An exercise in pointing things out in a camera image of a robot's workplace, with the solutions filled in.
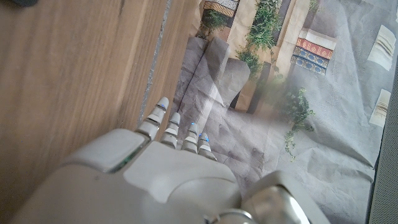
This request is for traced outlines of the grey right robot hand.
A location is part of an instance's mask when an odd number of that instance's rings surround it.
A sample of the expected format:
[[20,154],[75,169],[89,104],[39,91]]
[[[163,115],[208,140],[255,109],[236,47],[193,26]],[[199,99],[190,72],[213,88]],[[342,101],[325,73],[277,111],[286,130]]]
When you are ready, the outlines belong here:
[[12,218],[13,223],[327,223],[307,191],[275,171],[245,194],[191,124],[177,144],[180,115],[155,136],[169,105],[161,98],[134,131],[114,129],[70,154]]

